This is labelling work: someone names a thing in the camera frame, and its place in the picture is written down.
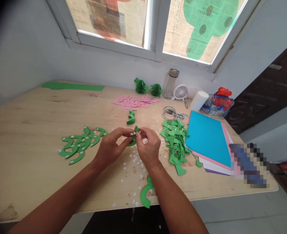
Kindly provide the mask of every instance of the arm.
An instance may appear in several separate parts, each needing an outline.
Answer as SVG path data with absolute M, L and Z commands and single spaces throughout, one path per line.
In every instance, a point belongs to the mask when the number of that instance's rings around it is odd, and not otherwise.
M 140 128 L 148 142 L 136 132 L 136 142 L 140 158 L 144 162 L 155 186 L 168 229 L 171 233 L 205 233 L 208 231 L 186 195 L 166 172 L 158 159 L 161 141 L 158 135 L 148 128 Z
M 93 161 L 12 227 L 8 234 L 58 234 L 85 201 L 100 173 L 114 163 L 130 143 L 132 132 L 132 129 L 117 128 L 104 136 Z M 116 141 L 121 136 L 128 138 L 118 146 Z

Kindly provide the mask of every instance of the wooden table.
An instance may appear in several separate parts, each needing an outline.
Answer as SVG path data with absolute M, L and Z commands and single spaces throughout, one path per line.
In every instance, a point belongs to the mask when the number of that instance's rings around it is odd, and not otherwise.
M 101 127 L 107 132 L 117 127 L 128 127 L 126 120 L 129 112 L 111 103 L 122 95 L 140 96 L 134 90 L 112 87 L 105 87 L 101 92 L 38 87 L 0 106 L 0 222 L 25 217 L 84 168 L 94 158 L 99 147 L 99 143 L 95 147 L 88 147 L 85 157 L 69 166 L 70 159 L 65 160 L 57 153 L 65 145 L 61 137 L 82 134 L 84 125 L 90 129 Z M 162 110 L 168 105 L 173 106 L 178 113 L 190 115 L 190 109 L 186 109 L 182 101 L 161 99 L 160 103 L 150 105 L 149 108 L 137 109 L 136 123 L 131 127 L 148 126 L 160 133 L 164 120 Z M 226 124 L 234 143 L 243 143 L 224 118 L 214 118 Z M 126 148 L 121 157 L 100 175 L 79 212 L 134 207 L 133 200 L 141 205 L 138 187 L 147 184 L 148 173 L 133 163 L 129 154 L 137 154 L 136 147 Z M 269 188 L 252 189 L 243 180 L 207 173 L 196 166 L 193 155 L 186 156 L 188 162 L 184 163 L 183 168 L 187 173 L 177 176 L 175 167 L 168 162 L 165 144 L 161 146 L 159 158 L 189 200 L 278 189 L 271 175 L 265 175 Z M 155 190 L 148 192 L 147 197 L 152 204 L 158 203 Z

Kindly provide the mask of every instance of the hand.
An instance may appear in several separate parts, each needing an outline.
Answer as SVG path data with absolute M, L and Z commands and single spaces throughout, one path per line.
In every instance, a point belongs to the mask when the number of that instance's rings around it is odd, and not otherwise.
M 156 134 L 155 131 L 152 131 L 149 128 L 140 128 L 142 133 L 136 132 L 136 143 L 137 150 L 140 158 L 142 159 L 144 165 L 149 170 L 152 167 L 160 165 L 159 161 L 159 149 L 161 145 L 161 140 Z M 148 142 L 146 144 L 143 143 L 142 136 L 146 135 Z
M 106 169 L 120 157 L 127 145 L 131 142 L 133 138 L 130 136 L 133 132 L 133 129 L 119 127 L 113 132 L 103 136 L 98 152 L 92 162 L 96 163 L 97 167 L 102 171 Z M 121 136 L 127 138 L 118 145 L 116 142 Z

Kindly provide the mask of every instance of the window glass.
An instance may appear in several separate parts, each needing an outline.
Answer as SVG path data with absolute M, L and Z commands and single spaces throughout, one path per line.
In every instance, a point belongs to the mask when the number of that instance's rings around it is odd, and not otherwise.
M 76 28 L 143 47 L 148 0 L 66 0 Z
M 247 0 L 171 0 L 163 51 L 211 63 Z

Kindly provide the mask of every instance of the clear plastic bag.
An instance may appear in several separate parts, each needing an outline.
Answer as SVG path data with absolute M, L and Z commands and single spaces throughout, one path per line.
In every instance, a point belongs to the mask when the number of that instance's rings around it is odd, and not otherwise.
M 210 94 L 201 110 L 209 115 L 226 117 L 233 105 L 234 100 L 232 98 Z

